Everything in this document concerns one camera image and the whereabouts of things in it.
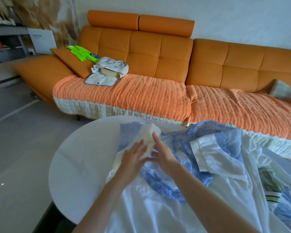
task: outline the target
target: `hand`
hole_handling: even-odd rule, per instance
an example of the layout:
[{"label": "hand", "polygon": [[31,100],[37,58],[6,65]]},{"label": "hand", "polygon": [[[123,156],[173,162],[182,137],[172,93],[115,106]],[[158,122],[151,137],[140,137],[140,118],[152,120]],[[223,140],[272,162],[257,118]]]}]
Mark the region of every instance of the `hand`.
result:
[{"label": "hand", "polygon": [[140,157],[147,149],[147,146],[142,146],[143,140],[138,143],[136,142],[129,151],[124,151],[121,165],[114,176],[119,179],[119,181],[124,185],[124,188],[136,178],[140,169],[147,161],[147,158],[140,160]]},{"label": "hand", "polygon": [[156,157],[156,158],[148,158],[146,159],[147,161],[155,162],[157,163],[160,168],[168,175],[171,176],[172,170],[173,170],[173,165],[180,164],[176,157],[173,155],[172,151],[170,148],[165,145],[156,135],[154,132],[152,134],[153,140],[155,141],[155,146],[154,148],[158,152],[152,152],[151,155]]}]

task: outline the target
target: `power outlet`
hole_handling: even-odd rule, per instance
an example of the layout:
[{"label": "power outlet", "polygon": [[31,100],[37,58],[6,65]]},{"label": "power outlet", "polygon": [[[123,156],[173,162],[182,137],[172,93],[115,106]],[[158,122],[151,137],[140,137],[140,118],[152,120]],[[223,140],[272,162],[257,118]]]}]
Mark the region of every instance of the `power outlet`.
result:
[{"label": "power outlet", "polygon": [[28,51],[29,51],[29,55],[35,55],[36,54],[34,49],[32,49],[32,48],[28,48]]}]

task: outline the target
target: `forearm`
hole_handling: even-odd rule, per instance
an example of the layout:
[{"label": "forearm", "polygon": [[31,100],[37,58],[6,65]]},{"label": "forearm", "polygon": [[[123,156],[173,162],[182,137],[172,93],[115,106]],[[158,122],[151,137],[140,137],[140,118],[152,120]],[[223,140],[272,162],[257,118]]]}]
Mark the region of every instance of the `forearm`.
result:
[{"label": "forearm", "polygon": [[208,233],[257,233],[248,221],[212,193],[181,164],[171,178]]},{"label": "forearm", "polygon": [[73,233],[104,232],[125,185],[115,175],[103,188],[87,214],[75,227]]}]

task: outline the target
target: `sofa backrest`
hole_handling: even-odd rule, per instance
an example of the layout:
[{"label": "sofa backrest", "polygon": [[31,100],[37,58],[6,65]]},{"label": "sofa backrest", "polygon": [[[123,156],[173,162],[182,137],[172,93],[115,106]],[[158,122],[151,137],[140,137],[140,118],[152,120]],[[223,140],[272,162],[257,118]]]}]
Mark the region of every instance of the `sofa backrest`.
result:
[{"label": "sofa backrest", "polygon": [[194,39],[186,84],[269,92],[275,79],[291,86],[291,50]]},{"label": "sofa backrest", "polygon": [[82,28],[79,46],[125,61],[128,73],[185,82],[194,21],[93,10],[87,18],[90,26]]}]

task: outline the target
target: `brown marble pattern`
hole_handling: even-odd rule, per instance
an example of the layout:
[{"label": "brown marble pattern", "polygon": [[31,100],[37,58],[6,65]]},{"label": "brown marble pattern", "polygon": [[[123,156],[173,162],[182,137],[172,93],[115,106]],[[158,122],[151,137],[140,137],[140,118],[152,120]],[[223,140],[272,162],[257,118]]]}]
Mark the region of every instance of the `brown marble pattern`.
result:
[{"label": "brown marble pattern", "polygon": [[76,45],[79,36],[74,0],[13,0],[29,28],[52,30],[58,48]]}]

